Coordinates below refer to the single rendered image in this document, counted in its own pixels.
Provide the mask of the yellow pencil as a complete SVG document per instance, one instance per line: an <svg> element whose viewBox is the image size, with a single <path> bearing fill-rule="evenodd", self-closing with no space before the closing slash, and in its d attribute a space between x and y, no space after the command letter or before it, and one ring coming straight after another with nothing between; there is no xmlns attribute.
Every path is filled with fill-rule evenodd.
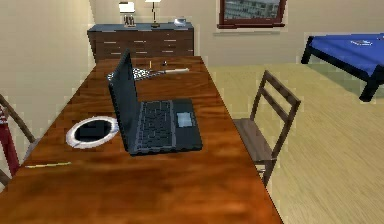
<svg viewBox="0 0 384 224"><path fill-rule="evenodd" d="M58 162L58 163L47 163L47 164L36 164L36 165L26 165L25 168L34 169L34 168L46 168L46 167L57 167L57 166L67 166L71 165L71 162Z"/></svg>

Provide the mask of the black open laptop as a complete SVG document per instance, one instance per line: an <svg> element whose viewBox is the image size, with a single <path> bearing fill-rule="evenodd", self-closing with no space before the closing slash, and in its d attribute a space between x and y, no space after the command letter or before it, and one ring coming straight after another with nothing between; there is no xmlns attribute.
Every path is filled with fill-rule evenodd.
<svg viewBox="0 0 384 224"><path fill-rule="evenodd" d="M138 100L129 49L108 75L108 88L123 145L131 156L202 149L191 99Z"/></svg>

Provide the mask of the brown wooden chair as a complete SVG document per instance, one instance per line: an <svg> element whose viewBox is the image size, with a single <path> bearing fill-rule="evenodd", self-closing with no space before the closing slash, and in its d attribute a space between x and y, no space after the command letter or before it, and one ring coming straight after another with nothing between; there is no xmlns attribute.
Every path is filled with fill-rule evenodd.
<svg viewBox="0 0 384 224"><path fill-rule="evenodd" d="M266 90L266 83L269 83L291 105L289 112L286 112ZM264 97L284 123L274 148L270 147L261 130L255 123L255 115L261 97ZM264 166L263 169L258 171L258 173L262 175L261 180L264 186L268 185L277 158L291 129L300 104L301 101L285 85L283 85L270 71L265 70L254 98L250 116L248 118L233 120L254 165Z"/></svg>

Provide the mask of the brown wooden table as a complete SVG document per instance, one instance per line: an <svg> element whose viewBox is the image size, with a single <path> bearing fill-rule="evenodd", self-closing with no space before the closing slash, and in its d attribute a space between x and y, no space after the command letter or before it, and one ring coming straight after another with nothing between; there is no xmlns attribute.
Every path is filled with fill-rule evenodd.
<svg viewBox="0 0 384 224"><path fill-rule="evenodd" d="M0 224L283 224L203 60L133 63L149 61L157 70L189 69L136 88L141 100L191 99L202 150L132 157L119 136L91 150L69 147L74 124L114 113L106 76L117 63L101 61L0 192ZM25 168L58 162L72 164Z"/></svg>

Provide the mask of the dark wooden chest of drawers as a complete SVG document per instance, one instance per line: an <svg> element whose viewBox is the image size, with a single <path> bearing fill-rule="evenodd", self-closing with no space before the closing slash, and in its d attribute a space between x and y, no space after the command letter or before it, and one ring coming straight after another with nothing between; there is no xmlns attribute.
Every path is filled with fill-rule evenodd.
<svg viewBox="0 0 384 224"><path fill-rule="evenodd" d="M96 63L119 59L126 49L136 58L194 55L194 27L190 22L183 27L161 23L158 28L150 23L137 23L135 27L95 24L87 35Z"/></svg>

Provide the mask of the white shade table lamp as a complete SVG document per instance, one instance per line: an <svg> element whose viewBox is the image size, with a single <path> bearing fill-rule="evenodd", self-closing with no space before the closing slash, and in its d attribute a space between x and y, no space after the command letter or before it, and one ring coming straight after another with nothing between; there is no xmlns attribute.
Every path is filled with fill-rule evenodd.
<svg viewBox="0 0 384 224"><path fill-rule="evenodd" d="M145 0L146 3L151 3L152 4L152 9L151 9L151 12L153 14L153 22L151 24L151 27L152 28L159 28L160 27L160 24L157 22L156 20L156 4L157 3L160 3L162 0Z"/></svg>

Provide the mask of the brown chair with red cloth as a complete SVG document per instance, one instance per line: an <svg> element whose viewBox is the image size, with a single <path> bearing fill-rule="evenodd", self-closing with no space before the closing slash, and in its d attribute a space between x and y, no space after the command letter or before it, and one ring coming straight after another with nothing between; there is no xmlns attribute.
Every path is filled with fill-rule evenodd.
<svg viewBox="0 0 384 224"><path fill-rule="evenodd" d="M9 117L11 117L15 121L15 123L19 126L20 130L23 132L23 134L29 141L29 147L27 149L26 155L24 156L24 159L28 158L29 154L40 141L39 138L36 138L31 133L25 122L17 114L13 107L8 103L4 96L0 94L0 145L3 148L3 153L11 174L11 176L8 177L5 172L0 169L0 183L4 186L9 183L11 178L16 174L20 167L17 152L8 125Z"/></svg>

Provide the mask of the blue bed with black frame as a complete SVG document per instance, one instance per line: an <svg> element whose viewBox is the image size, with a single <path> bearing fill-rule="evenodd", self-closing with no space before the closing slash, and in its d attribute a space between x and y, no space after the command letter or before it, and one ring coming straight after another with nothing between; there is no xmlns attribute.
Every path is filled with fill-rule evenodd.
<svg viewBox="0 0 384 224"><path fill-rule="evenodd" d="M309 36L301 63L311 56L363 80L363 102L370 102L384 85L384 33Z"/></svg>

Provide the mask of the black white speckled sheet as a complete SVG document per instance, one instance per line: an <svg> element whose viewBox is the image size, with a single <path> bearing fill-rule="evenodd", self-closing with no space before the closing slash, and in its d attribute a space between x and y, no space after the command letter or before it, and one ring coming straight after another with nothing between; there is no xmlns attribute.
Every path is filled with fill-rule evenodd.
<svg viewBox="0 0 384 224"><path fill-rule="evenodd" d="M134 68L132 72L135 80L143 80L156 75L156 73L151 70L141 68Z"/></svg>

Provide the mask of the white box on stand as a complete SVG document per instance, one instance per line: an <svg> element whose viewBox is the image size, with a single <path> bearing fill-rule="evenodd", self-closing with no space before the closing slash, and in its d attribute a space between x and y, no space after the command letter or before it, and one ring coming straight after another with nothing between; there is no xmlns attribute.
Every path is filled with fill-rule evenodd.
<svg viewBox="0 0 384 224"><path fill-rule="evenodd" d="M133 2L120 2L119 13L123 16L123 23L125 27L135 27L134 13L135 4Z"/></svg>

